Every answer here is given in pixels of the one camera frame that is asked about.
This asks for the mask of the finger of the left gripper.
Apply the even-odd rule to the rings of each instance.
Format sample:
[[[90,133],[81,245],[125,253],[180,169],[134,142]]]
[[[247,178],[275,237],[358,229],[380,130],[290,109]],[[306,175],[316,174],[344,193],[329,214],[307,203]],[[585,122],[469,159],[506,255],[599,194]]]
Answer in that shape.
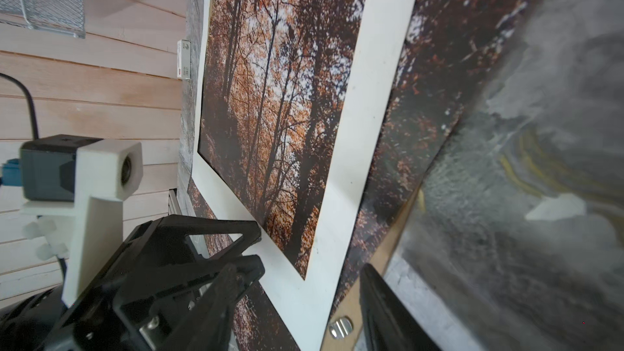
[[[122,242],[89,286],[91,300],[163,302],[190,299],[231,265],[235,300],[263,276],[263,262],[246,254],[260,242],[254,221],[169,215],[141,224]]]

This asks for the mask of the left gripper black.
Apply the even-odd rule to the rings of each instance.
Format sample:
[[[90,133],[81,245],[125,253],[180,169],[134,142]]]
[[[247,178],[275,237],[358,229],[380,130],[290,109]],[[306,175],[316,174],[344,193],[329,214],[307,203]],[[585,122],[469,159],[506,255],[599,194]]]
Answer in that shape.
[[[157,350],[209,287],[190,299],[112,302],[117,285],[95,282],[69,303],[61,284],[1,309],[1,349]]]

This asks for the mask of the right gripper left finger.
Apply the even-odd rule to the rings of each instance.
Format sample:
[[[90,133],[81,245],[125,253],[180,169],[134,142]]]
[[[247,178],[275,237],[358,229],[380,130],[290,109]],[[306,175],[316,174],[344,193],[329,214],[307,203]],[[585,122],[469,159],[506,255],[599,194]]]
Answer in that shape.
[[[227,264],[157,350],[228,350],[237,287],[236,267]]]

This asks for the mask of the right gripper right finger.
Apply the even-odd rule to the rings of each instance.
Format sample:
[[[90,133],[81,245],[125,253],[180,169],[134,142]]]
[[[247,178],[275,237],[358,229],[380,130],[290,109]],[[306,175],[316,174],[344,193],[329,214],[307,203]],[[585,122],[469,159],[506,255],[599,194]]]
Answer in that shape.
[[[367,349],[440,350],[370,263],[360,271],[360,307]]]

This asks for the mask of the white photo mat board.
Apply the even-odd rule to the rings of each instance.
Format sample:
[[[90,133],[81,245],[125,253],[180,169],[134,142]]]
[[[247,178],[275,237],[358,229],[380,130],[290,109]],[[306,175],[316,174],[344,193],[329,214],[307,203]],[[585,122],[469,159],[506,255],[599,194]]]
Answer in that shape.
[[[248,248],[266,271],[237,307],[239,349],[321,348],[414,2],[365,0],[310,266],[301,276],[268,235]]]

